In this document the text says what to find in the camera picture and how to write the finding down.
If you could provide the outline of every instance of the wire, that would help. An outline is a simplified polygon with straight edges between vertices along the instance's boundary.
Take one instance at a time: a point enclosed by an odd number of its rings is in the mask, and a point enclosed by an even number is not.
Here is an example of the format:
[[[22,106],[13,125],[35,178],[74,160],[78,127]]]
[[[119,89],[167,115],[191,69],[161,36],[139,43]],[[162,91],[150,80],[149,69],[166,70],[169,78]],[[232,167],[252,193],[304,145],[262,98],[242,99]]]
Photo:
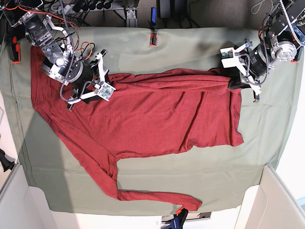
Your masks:
[[[260,9],[261,9],[261,7],[262,7],[262,4],[263,4],[265,1],[266,1],[266,0],[261,0],[259,3],[253,5],[253,6],[251,7],[251,9],[250,9],[250,13],[251,13],[252,15],[258,14],[258,12],[260,11]],[[272,0],[270,0],[270,1],[271,1],[271,9],[273,9],[273,7],[274,7],[273,1],[272,1]]]
[[[84,24],[85,26],[90,26],[90,24],[87,23],[84,19],[81,19],[81,18],[78,18],[78,17],[73,17],[71,15],[69,15],[69,18],[75,19],[75,20],[77,20],[77,22],[80,22],[81,24]]]
[[[54,9],[53,7],[54,7],[54,5],[57,3],[57,1],[54,1],[54,3],[53,4],[51,4],[51,7],[50,7],[50,9],[54,12],[54,13],[58,13],[59,14],[59,11],[60,11],[60,5],[59,6],[56,6],[57,7],[57,9]]]
[[[16,7],[14,7],[14,8],[7,8],[6,7],[6,0],[4,0],[4,9],[6,9],[6,10],[15,10],[15,9],[17,9],[18,8],[18,6],[16,6]]]
[[[262,42],[263,41],[263,39],[262,39],[262,37],[261,37],[261,33],[262,33],[262,26],[259,28],[259,31],[258,31],[258,37],[259,37],[259,40]]]
[[[57,19],[59,19],[59,20],[62,20],[63,21],[63,18],[61,18],[61,17],[59,17],[59,16],[56,16],[55,14],[53,14],[53,13],[50,13],[50,12],[42,12],[42,11],[36,11],[36,10],[27,10],[27,9],[25,9],[25,8],[23,8],[24,6],[21,6],[21,5],[18,5],[18,6],[16,6],[16,7],[14,7],[14,8],[11,8],[11,9],[9,9],[9,8],[7,8],[6,7],[6,0],[4,1],[4,9],[6,9],[6,10],[15,10],[15,9],[17,9],[17,8],[19,8],[20,10],[23,10],[23,11],[25,11],[25,12],[30,12],[30,13],[39,13],[39,14],[50,14],[50,15],[52,15],[53,17],[55,17],[55,18],[57,18]]]
[[[246,77],[245,77],[245,78],[248,78],[248,77],[250,76],[250,64],[251,64],[251,62],[250,62],[250,56],[249,56],[249,54],[247,54],[247,53],[245,53],[245,54],[243,54],[243,55],[241,55],[241,56],[245,56],[245,57],[246,57],[246,60],[247,60],[247,72],[246,72]]]
[[[188,16],[189,16],[190,20],[191,20],[198,28],[200,28],[199,24],[198,24],[197,22],[195,22],[195,21],[191,18],[191,5],[194,4],[194,3],[197,3],[197,2],[199,2],[199,0],[197,0],[197,1],[192,1],[192,2],[189,3],[189,14],[188,14]]]
[[[81,95],[78,97],[78,98],[75,98],[75,99],[65,99],[62,95],[62,90],[63,90],[63,87],[67,81],[67,78],[69,76],[69,73],[72,69],[72,66],[74,64],[74,52],[75,52],[75,49],[74,49],[74,42],[73,42],[73,39],[72,39],[72,36],[70,34],[70,31],[69,31],[69,26],[68,26],[68,22],[66,20],[66,15],[65,15],[65,11],[64,11],[64,6],[63,6],[63,2],[62,0],[59,0],[61,2],[61,12],[62,12],[62,17],[63,17],[63,21],[65,23],[65,27],[66,27],[66,31],[67,31],[67,34],[69,35],[69,39],[70,39],[70,44],[72,46],[72,51],[71,51],[71,60],[70,60],[70,63],[69,63],[69,66],[68,66],[68,70],[66,72],[66,75],[65,75],[65,78],[63,79],[62,81],[62,84],[61,84],[61,89],[60,89],[60,97],[63,101],[65,102],[75,102],[79,99],[79,97],[81,97]]]
[[[284,15],[284,17],[285,17],[285,20],[286,20],[286,22],[287,22],[287,24],[288,24],[288,27],[289,27],[289,29],[290,29],[290,32],[292,33],[292,35],[293,35],[295,41],[296,41],[300,46],[305,47],[305,43],[304,43],[304,42],[301,42],[301,41],[298,39],[298,37],[297,37],[297,35],[296,35],[296,33],[295,33],[295,30],[294,30],[293,27],[292,27],[292,24],[291,24],[291,22],[290,22],[290,19],[289,19],[289,16],[288,16],[288,14],[287,14],[287,11],[286,11],[286,9],[285,9],[285,6],[284,6],[284,4],[283,4],[283,1],[282,1],[282,0],[277,0],[277,1],[278,1],[278,4],[280,5],[280,8],[281,8],[281,10],[282,10],[282,13],[283,13],[283,15]]]
[[[262,82],[259,82],[259,83],[252,83],[249,81],[250,84],[252,85],[255,85],[255,86],[261,86],[263,85],[267,78],[268,78],[268,75],[269,75],[269,56],[268,56],[268,52],[267,52],[267,45],[266,45],[266,26],[267,26],[267,22],[270,20],[270,17],[271,15],[274,13],[274,11],[276,10],[276,8],[278,7],[278,4],[276,6],[274,6],[271,11],[269,12],[269,14],[267,14],[267,16],[265,17],[264,19],[264,22],[263,22],[263,37],[262,37],[262,40],[263,40],[263,46],[264,46],[264,55],[265,55],[265,58],[266,58],[266,66],[267,66],[267,69],[266,69],[266,73],[264,74],[265,75],[265,78]]]
[[[80,43],[80,35],[78,34],[77,29],[76,29],[75,26],[72,25],[72,28],[74,29],[74,31],[75,31],[75,33],[76,33],[76,35],[77,35],[77,41],[76,41],[76,44],[75,44],[75,46],[76,46],[75,48],[77,49],[77,48],[78,48],[78,45],[79,45],[79,43]]]
[[[81,56],[83,55],[83,53],[85,52],[85,50],[86,50],[86,48],[87,48],[88,46],[91,47],[91,50],[90,50],[89,54],[88,54],[87,56],[85,56],[84,58],[82,58],[80,61],[83,61],[83,60],[85,61],[85,60],[87,60],[87,59],[91,56],[92,51],[93,51],[93,48],[92,48],[91,43],[89,43],[89,42],[83,42],[83,43],[81,43],[81,48],[80,48],[80,50],[83,49],[83,51],[81,52]]]

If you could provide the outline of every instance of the white wall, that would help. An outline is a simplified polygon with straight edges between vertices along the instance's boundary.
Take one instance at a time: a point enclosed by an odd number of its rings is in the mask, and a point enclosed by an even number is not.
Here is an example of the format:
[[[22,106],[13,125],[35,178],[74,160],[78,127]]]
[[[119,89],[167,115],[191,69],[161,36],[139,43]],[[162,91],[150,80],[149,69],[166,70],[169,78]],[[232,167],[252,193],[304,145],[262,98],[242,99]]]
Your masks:
[[[0,193],[0,228],[57,229],[43,191],[29,187],[20,164]]]
[[[295,120],[277,174],[295,199],[305,197],[305,65]]]
[[[0,149],[2,149],[11,158],[15,158],[16,159],[15,161],[17,161],[17,151],[16,151],[14,140],[13,140],[13,136],[10,131],[8,117],[5,113],[4,101],[3,101],[1,91],[0,91],[0,107],[1,107],[0,119],[2,116],[2,110],[4,111],[4,115],[3,115],[2,121],[0,123],[0,134],[1,134]],[[8,170],[4,173],[2,166],[0,166],[0,188],[4,184],[5,180],[9,176],[9,174],[10,174],[10,170]]]

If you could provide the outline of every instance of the cable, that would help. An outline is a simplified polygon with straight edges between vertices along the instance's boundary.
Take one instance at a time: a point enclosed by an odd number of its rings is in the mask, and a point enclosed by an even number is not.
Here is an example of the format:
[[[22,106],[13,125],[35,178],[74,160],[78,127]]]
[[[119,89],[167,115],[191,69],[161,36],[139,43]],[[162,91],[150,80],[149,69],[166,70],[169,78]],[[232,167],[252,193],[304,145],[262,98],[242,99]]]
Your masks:
[[[305,43],[304,43],[304,42],[301,42],[301,41],[299,40],[299,38],[297,37],[297,35],[296,35],[296,33],[295,33],[295,30],[294,30],[293,27],[292,27],[292,24],[291,24],[291,22],[290,22],[290,19],[289,19],[289,16],[288,16],[288,14],[287,14],[287,11],[286,11],[286,9],[285,9],[285,6],[284,6],[284,4],[283,4],[283,1],[282,1],[282,0],[277,0],[277,1],[278,1],[278,4],[280,5],[280,8],[281,8],[282,13],[283,13],[283,15],[284,15],[284,17],[285,17],[286,23],[288,24],[289,30],[290,30],[290,32],[292,33],[292,35],[293,35],[295,41],[296,41],[300,46],[305,47]]]
[[[261,38],[263,40],[263,46],[264,46],[264,55],[265,55],[265,58],[266,58],[266,66],[267,66],[267,69],[266,69],[266,73],[264,74],[265,78],[262,82],[259,82],[259,83],[253,83],[251,81],[248,80],[249,84],[252,84],[252,85],[255,85],[255,86],[261,86],[263,85],[267,78],[268,78],[268,75],[269,75],[269,56],[268,56],[268,52],[267,52],[267,45],[266,45],[266,26],[267,26],[267,22],[270,20],[270,17],[271,15],[274,13],[274,11],[277,9],[277,7],[279,6],[279,4],[277,4],[276,6],[273,6],[273,8],[271,9],[271,11],[269,12],[269,14],[267,14],[267,16],[265,17],[264,19],[264,22],[263,22],[263,27],[261,28],[263,30],[262,34],[263,34],[263,37]],[[244,56],[247,57],[247,76],[245,78],[248,78],[250,76],[249,74],[249,71],[250,71],[250,56],[248,54],[243,54]]]
[[[78,17],[74,17],[74,16],[71,16],[71,15],[69,15],[69,18],[75,19],[79,23],[84,24],[85,26],[90,26],[90,24],[87,23],[84,19],[81,19],[81,18],[78,18]]]
[[[16,7],[14,7],[14,8],[7,8],[6,7],[6,0],[4,0],[4,9],[6,9],[6,10],[15,10],[15,9],[17,9],[18,8],[18,6],[16,6]]]
[[[199,24],[198,24],[197,22],[195,22],[195,21],[191,18],[191,5],[194,4],[194,3],[197,3],[197,2],[199,2],[199,0],[197,0],[197,1],[192,1],[192,2],[189,3],[189,14],[188,14],[188,16],[189,16],[190,20],[191,20],[198,28],[200,28]]]
[[[246,72],[246,77],[245,78],[248,78],[250,76],[250,56],[249,54],[245,53],[245,54],[242,54],[241,56],[245,56],[247,58],[247,72]]]
[[[58,13],[59,14],[59,11],[60,11],[60,5],[59,6],[56,6],[57,9],[54,9],[54,5],[57,3],[57,1],[55,1],[53,4],[51,4],[51,7],[50,9],[53,11],[53,13]]]
[[[262,30],[262,26],[259,28],[259,31],[258,31],[258,37],[259,37],[259,40],[262,42],[263,41],[263,39],[262,39],[262,37],[261,37],[261,30]]]
[[[266,0],[261,0],[259,3],[253,5],[253,6],[251,7],[251,9],[250,9],[250,13],[251,13],[252,15],[258,14],[258,12],[260,11],[260,9],[261,9],[261,7],[262,7],[262,4],[263,4],[265,1],[266,1]],[[273,6],[274,6],[273,1],[272,1],[272,0],[270,0],[270,1],[271,1],[271,9],[273,9]]]
[[[69,63],[69,66],[68,66],[68,70],[66,72],[66,75],[65,75],[65,78],[63,79],[62,81],[62,84],[61,84],[61,89],[60,89],[60,97],[63,101],[65,102],[75,102],[79,99],[79,97],[82,96],[82,94],[78,97],[78,98],[75,98],[75,99],[65,99],[62,95],[62,90],[63,90],[63,87],[65,85],[65,82],[67,81],[67,78],[69,76],[69,73],[72,69],[72,66],[73,66],[73,63],[74,63],[74,52],[75,52],[75,49],[74,49],[74,42],[73,42],[73,39],[72,39],[72,36],[70,34],[70,31],[69,31],[69,26],[68,26],[68,22],[66,20],[66,15],[65,15],[65,11],[64,11],[64,6],[63,6],[63,2],[62,0],[59,0],[60,3],[61,3],[61,12],[62,12],[62,18],[63,18],[63,21],[64,21],[64,24],[65,24],[65,27],[66,27],[66,32],[69,36],[69,39],[70,39],[70,43],[71,43],[71,47],[72,47],[72,51],[71,51],[71,60],[70,60],[70,63]]]
[[[83,48],[82,48],[82,45],[85,44],[85,43],[87,44],[86,48],[87,48],[88,45],[89,45],[89,46],[91,47],[91,50],[90,50],[90,53],[89,53],[87,56],[85,56],[84,58],[82,58],[80,61],[82,61],[82,60],[84,60],[84,61],[87,60],[87,59],[91,56],[92,51],[93,51],[92,45],[91,45],[91,43],[89,43],[89,42],[83,42],[83,43],[81,43],[81,48],[80,48],[80,50],[83,49]],[[81,52],[81,56],[82,56],[82,54],[85,52],[86,48],[84,48],[83,51]]]

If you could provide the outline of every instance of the clamp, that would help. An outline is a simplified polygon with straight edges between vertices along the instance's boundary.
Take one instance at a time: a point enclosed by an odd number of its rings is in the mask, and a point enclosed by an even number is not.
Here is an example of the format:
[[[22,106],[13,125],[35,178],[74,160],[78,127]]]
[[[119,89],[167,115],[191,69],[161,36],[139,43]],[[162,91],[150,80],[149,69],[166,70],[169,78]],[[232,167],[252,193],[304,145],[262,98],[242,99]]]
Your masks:
[[[157,46],[157,33],[158,30],[157,28],[157,23],[156,23],[156,16],[157,16],[157,8],[152,7],[151,10],[151,29],[152,29],[152,34],[151,34],[151,39],[150,39],[150,46],[155,47]]]
[[[6,43],[9,48],[10,59],[12,63],[20,63],[20,44],[17,44],[17,37],[8,34],[6,36]]]
[[[170,225],[162,229],[183,229],[183,224],[186,220],[188,213],[188,210],[181,207],[176,211],[176,214],[174,214],[174,218],[171,220]]]
[[[12,170],[15,166],[15,162],[13,161],[9,161],[6,157],[5,157],[5,152],[0,149],[0,163],[3,167],[3,171],[6,172],[7,170]]]

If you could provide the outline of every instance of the metal bracket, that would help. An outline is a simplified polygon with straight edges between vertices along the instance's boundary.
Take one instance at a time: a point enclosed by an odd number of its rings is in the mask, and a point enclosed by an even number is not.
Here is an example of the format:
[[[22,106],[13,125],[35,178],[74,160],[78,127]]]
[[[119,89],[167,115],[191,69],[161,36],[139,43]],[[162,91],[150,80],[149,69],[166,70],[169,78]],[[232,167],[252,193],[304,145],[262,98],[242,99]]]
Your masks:
[[[137,8],[126,8],[126,27],[138,27]]]

